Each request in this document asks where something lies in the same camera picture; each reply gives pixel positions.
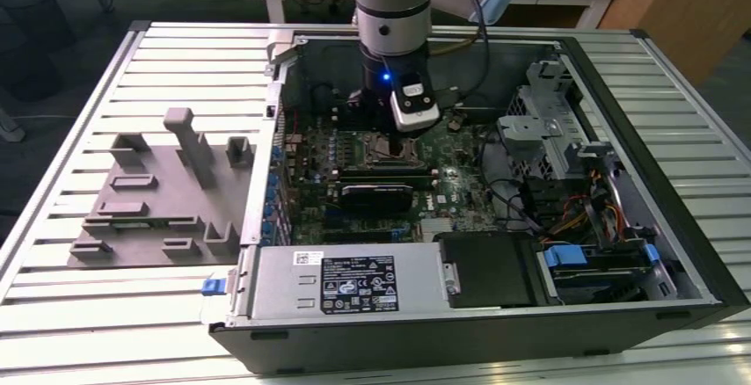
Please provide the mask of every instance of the barcode sticker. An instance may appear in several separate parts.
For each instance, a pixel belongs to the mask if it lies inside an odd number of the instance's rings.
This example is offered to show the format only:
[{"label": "barcode sticker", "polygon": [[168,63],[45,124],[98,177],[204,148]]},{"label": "barcode sticker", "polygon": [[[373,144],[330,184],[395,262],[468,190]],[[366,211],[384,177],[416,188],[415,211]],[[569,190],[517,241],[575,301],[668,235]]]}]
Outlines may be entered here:
[{"label": "barcode sticker", "polygon": [[296,251],[292,265],[320,265],[320,259],[322,258],[322,251]]}]

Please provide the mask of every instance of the motherboard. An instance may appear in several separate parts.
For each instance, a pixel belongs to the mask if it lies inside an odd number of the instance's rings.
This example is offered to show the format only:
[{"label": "motherboard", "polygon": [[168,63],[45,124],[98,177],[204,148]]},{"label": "motherboard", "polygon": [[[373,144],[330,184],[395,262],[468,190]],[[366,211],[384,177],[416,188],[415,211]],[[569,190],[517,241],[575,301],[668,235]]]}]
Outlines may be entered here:
[{"label": "motherboard", "polygon": [[322,118],[292,119],[293,244],[424,242],[440,232],[497,229],[476,127],[451,129],[444,120],[395,142]]}]

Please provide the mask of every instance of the metal table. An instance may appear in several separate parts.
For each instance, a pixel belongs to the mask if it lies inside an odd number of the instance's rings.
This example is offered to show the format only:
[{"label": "metal table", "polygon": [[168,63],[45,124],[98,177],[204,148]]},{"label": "metal table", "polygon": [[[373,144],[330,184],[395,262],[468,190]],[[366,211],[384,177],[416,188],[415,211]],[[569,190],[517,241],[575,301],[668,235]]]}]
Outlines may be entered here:
[{"label": "metal table", "polygon": [[[253,377],[200,323],[209,309],[201,281],[226,266],[77,271],[65,267],[68,248],[112,166],[105,150],[116,132],[144,132],[149,143],[166,142],[161,115],[168,106],[188,105],[209,142],[222,143],[229,135],[253,142],[266,103],[268,43],[296,28],[350,27],[141,25],[145,30],[125,37],[0,252],[4,384],[751,380],[751,312],[703,330],[669,332],[609,356]],[[648,39],[628,32],[555,32],[579,39],[737,283],[751,289],[751,153]]]}]

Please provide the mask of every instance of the power supply label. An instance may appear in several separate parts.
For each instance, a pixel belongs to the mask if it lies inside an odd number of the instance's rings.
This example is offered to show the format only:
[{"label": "power supply label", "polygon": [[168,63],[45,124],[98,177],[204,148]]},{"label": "power supply label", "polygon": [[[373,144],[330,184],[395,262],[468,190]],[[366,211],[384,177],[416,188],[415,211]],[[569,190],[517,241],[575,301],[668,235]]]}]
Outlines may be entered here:
[{"label": "power supply label", "polygon": [[395,257],[324,258],[320,310],[326,315],[397,311]]}]

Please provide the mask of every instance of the gray plastic part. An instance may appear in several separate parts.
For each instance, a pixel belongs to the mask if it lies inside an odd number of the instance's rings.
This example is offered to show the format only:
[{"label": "gray plastic part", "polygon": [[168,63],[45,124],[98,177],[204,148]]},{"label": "gray plastic part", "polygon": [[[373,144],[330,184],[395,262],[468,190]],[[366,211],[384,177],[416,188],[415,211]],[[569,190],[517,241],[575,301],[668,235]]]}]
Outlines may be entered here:
[{"label": "gray plastic part", "polygon": [[198,245],[192,238],[165,238],[161,251],[172,259],[200,256]]},{"label": "gray plastic part", "polygon": [[213,255],[236,255],[238,253],[238,235],[229,222],[220,231],[216,230],[216,226],[210,223],[206,226],[202,242],[209,247]]},{"label": "gray plastic part", "polygon": [[189,108],[170,108],[164,115],[164,127],[177,136],[180,142],[180,159],[193,170],[200,188],[209,189],[216,185],[216,178],[210,172],[213,155],[202,134],[197,135],[190,126],[192,110]]},{"label": "gray plastic part", "polygon": [[112,247],[101,240],[76,240],[70,254],[80,260],[105,260],[112,257]]},{"label": "gray plastic part", "polygon": [[[133,151],[140,165],[126,159],[128,173],[117,163],[113,165],[93,211],[84,219],[82,232],[73,242],[68,266],[236,263],[252,159],[242,152],[245,163],[237,164],[234,160],[229,164],[229,156],[237,154],[236,144],[242,141],[232,138],[226,146],[202,148],[193,133],[193,153],[198,153],[202,163],[212,161],[201,166],[216,179],[214,186],[202,188],[197,172],[180,161],[176,152],[180,148],[149,147],[138,138],[137,134],[121,134],[116,139],[120,149]],[[96,253],[92,243],[106,243],[105,256],[88,256]]]},{"label": "gray plastic part", "polygon": [[256,157],[256,145],[250,145],[248,138],[229,137],[226,140],[226,159],[232,168],[253,166],[253,159]]},{"label": "gray plastic part", "polygon": [[146,145],[140,134],[117,134],[109,153],[117,164],[126,170],[142,168],[140,152],[148,152]]},{"label": "gray plastic part", "polygon": [[98,215],[145,215],[149,206],[142,202],[104,202],[96,210]]},{"label": "gray plastic part", "polygon": [[152,174],[125,174],[116,176],[109,182],[109,187],[114,190],[125,189],[152,189],[158,184]]}]

